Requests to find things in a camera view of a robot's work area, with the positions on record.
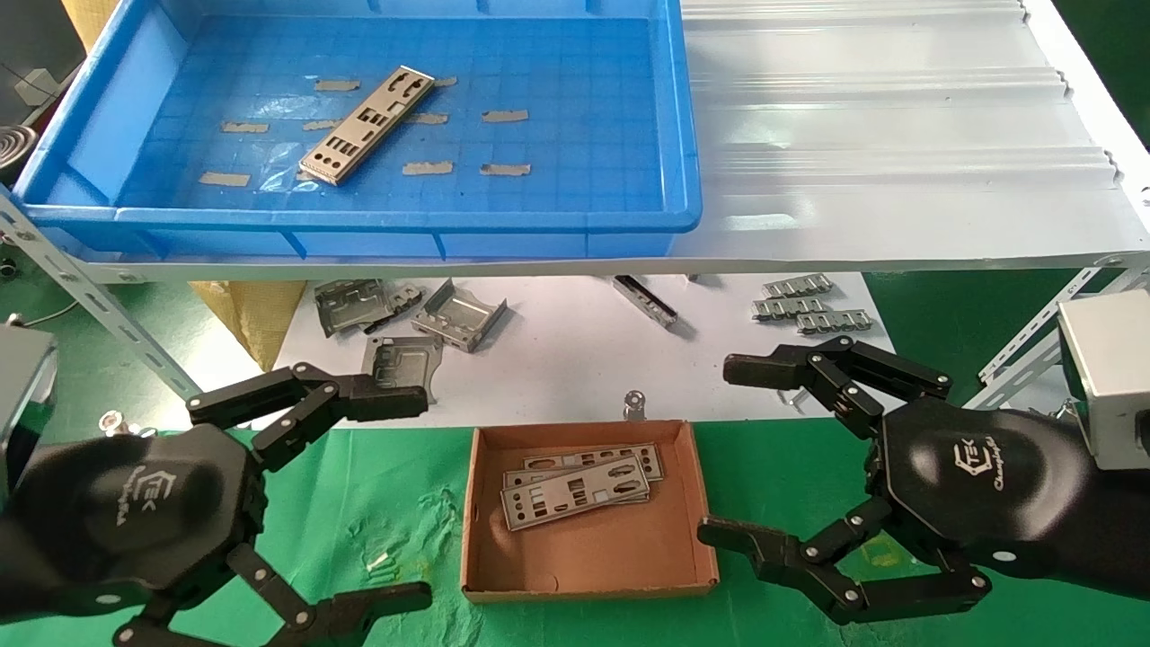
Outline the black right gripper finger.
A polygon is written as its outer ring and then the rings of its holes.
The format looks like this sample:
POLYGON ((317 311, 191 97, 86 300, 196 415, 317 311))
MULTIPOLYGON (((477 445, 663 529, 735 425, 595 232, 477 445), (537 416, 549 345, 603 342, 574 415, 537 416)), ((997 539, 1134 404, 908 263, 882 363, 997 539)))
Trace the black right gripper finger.
POLYGON ((735 386, 805 390, 858 439, 877 438, 884 415, 866 386, 908 403, 921 396, 945 400, 952 385, 946 373, 850 336, 816 345, 782 344, 767 356, 729 355, 722 373, 735 386))
POLYGON ((960 555, 931 550, 936 573, 856 581, 838 562, 862 548, 895 518, 884 499, 869 499, 802 541, 777 527, 707 515, 695 536, 711 548, 747 557, 756 578, 797 590, 837 625, 868 624, 969 611, 991 581, 960 555))

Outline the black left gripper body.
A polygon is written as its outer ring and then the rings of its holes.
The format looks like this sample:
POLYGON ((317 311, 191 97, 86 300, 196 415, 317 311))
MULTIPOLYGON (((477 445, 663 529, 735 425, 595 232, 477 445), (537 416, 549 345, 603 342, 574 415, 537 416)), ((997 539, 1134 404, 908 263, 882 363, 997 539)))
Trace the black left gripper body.
POLYGON ((209 425, 38 448, 3 504, 3 621, 201 604, 267 504, 256 460, 209 425))

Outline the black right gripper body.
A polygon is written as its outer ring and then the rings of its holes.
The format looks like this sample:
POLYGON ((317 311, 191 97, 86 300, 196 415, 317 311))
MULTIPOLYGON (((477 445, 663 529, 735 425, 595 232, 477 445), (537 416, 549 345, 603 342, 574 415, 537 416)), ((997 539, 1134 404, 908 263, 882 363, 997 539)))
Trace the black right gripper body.
POLYGON ((884 415, 873 487, 896 538, 1017 579, 1147 599, 1145 470, 1095 463, 1071 423, 923 396, 884 415))

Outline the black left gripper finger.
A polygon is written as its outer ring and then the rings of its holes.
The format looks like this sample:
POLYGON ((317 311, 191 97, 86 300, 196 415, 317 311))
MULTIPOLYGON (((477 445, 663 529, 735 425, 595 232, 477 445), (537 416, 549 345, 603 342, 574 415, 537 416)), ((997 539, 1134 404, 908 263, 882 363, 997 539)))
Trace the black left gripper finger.
POLYGON ((194 425, 221 430, 278 414, 251 449, 264 471, 276 472, 338 421, 415 418, 429 409, 429 396, 423 386, 379 386, 369 373, 328 373, 298 363, 191 396, 186 409, 194 425))
MULTIPOLYGON (((246 581, 283 619, 267 646, 362 646, 374 623, 386 616, 415 613, 432 603, 427 581, 345 592, 310 604, 284 581, 248 544, 227 554, 227 567, 246 581)), ((153 599, 112 636, 114 646, 218 646, 200 636, 170 629, 172 602, 153 599)))

